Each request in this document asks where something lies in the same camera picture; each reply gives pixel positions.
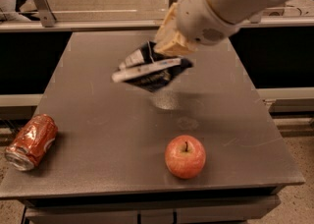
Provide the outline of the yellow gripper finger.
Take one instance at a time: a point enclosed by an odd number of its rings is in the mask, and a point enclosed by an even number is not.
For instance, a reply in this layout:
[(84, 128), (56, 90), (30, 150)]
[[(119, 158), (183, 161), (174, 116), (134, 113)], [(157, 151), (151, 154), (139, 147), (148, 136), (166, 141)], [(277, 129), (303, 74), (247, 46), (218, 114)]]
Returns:
[(164, 18), (162, 27), (165, 29), (174, 28), (176, 26), (178, 4), (174, 2), (168, 10), (166, 17)]
[(197, 44), (188, 41), (175, 28), (160, 26), (155, 36), (154, 51), (156, 53), (172, 57), (187, 55), (197, 50)]

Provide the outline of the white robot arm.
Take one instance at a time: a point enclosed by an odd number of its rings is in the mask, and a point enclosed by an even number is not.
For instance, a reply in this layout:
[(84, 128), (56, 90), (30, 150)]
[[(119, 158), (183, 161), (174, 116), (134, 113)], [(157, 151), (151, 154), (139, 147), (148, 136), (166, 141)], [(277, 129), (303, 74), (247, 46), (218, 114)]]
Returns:
[(155, 36), (157, 53), (187, 55), (197, 46), (215, 45), (235, 34), (240, 24), (287, 0), (178, 0)]

